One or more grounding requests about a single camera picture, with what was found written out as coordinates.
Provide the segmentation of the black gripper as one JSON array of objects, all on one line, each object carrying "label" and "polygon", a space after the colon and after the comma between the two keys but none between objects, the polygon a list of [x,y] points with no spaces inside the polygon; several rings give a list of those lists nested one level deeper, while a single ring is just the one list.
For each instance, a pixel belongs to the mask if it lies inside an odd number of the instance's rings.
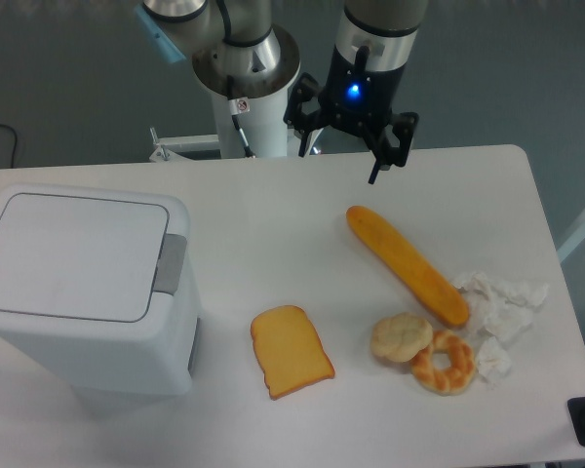
[{"label": "black gripper", "polygon": [[[375,159],[368,183],[374,184],[380,172],[406,165],[419,115],[393,111],[405,61],[388,70],[374,70],[368,52],[362,52],[362,59],[359,64],[334,48],[325,87],[303,72],[292,86],[284,122],[300,139],[299,157],[307,154],[312,135],[324,127],[356,137],[362,134],[362,128],[367,128],[367,146]],[[313,99],[318,108],[306,113],[303,105]]]}]

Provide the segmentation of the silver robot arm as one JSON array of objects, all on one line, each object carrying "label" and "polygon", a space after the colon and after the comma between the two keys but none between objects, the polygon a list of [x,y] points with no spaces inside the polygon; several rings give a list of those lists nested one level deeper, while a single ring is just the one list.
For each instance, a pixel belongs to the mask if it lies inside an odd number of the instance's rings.
[{"label": "silver robot arm", "polygon": [[293,37],[267,1],[141,1],[143,25],[162,49],[192,63],[210,93],[224,159],[283,157],[289,136],[309,152],[324,128],[360,138],[373,170],[402,167],[418,116],[392,102],[427,5],[348,1],[325,83],[300,69]]}]

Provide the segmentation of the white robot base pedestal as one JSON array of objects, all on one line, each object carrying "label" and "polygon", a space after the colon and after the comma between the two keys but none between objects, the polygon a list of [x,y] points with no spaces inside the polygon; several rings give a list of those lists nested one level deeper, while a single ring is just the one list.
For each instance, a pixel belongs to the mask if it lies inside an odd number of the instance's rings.
[{"label": "white robot base pedestal", "polygon": [[211,93],[214,121],[222,159],[245,158],[246,146],[257,158],[285,157],[288,126],[284,114],[286,90],[267,97],[227,97]]}]

